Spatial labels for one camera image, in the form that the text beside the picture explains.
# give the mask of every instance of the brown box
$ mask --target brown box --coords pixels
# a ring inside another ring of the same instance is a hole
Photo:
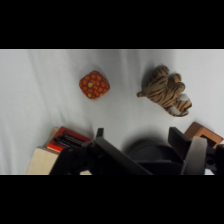
[[[204,126],[194,122],[186,131],[185,136],[189,139],[192,139],[194,136],[206,138],[208,145],[214,149],[219,145],[223,138],[215,134],[211,130],[205,128]]]

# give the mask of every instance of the red book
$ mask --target red book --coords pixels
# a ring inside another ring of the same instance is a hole
[[[68,130],[67,128],[64,128],[64,127],[61,127],[58,130],[58,132],[56,133],[54,138],[57,137],[57,136],[61,136],[63,133],[66,133],[67,136],[69,136],[68,138],[74,137],[77,140],[77,142],[89,142],[89,141],[91,141],[91,139],[86,138],[82,135],[79,135],[79,134],[75,133],[74,131]],[[49,144],[47,145],[47,148],[55,150],[57,152],[61,152],[64,148],[68,147],[68,146],[57,143],[54,140],[54,138],[49,142]]]

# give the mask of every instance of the white table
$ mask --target white table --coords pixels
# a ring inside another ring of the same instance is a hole
[[[169,127],[185,132],[194,121],[224,136],[224,50],[0,50],[0,174],[25,174],[34,149],[54,126],[105,138],[123,150],[135,140],[166,141]],[[193,102],[174,118],[139,99],[144,73],[165,64],[183,76]],[[79,80],[98,70],[111,90],[91,101]]]

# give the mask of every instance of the stuffed toy tiger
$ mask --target stuffed toy tiger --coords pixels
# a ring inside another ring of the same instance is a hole
[[[188,115],[192,103],[186,94],[182,94],[185,85],[181,82],[181,75],[168,74],[169,69],[165,66],[156,69],[147,86],[137,96],[149,98],[174,117],[184,117]]]

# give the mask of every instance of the plush toy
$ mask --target plush toy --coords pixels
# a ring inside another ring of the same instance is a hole
[[[149,98],[174,117],[184,117],[188,115],[192,103],[186,94],[181,94],[185,90],[181,75],[168,75],[167,67],[156,69],[147,86],[137,96]]]
[[[97,99],[110,90],[108,81],[97,71],[80,80],[79,86],[89,99]]]

